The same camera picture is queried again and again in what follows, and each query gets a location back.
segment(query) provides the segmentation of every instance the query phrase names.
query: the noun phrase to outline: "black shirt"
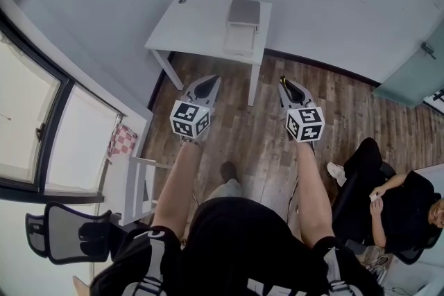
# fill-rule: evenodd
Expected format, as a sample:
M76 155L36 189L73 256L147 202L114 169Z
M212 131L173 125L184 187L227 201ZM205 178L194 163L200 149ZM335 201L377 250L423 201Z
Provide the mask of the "black shirt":
M428 213L434 203L432 183L411 171L404 184L388 190L382 200L386 252L409 250L417 246L429 230Z
M120 296L125 289L131 295L136 288L154 294L161 288L168 296L324 295L332 285L329 271L339 272L339 287L384 294L334 237L311 250L274 211L247 199L216 198L202 204L182 251L166 227L140 233L124 243L114 264L92 282L92 295Z

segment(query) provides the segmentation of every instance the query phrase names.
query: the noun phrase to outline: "shoe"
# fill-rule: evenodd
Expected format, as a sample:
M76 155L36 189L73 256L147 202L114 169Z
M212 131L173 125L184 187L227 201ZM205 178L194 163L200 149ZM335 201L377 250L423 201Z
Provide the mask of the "shoe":
M221 173L223 182L228 183L228 181L231 179L239 182L239 178L237 177L236 173L236 166L233 164L233 162L228 161L222 164L219 172Z
M347 181L343 166L339 166L335 163L330 162L327 164L327 171L334 179L336 179L339 186L343 186Z

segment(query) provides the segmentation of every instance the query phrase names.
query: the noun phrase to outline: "hand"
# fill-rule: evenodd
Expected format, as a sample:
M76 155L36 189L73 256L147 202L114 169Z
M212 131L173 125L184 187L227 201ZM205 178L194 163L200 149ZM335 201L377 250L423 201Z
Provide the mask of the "hand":
M387 191L387 189L384 188L384 185L381 185L381 186L374 188L369 196L375 195L377 193L377 197L381 198L386 193L386 191Z
M380 217L382 209L384 208L384 203L381 198L376 199L370 203L370 213L372 217Z

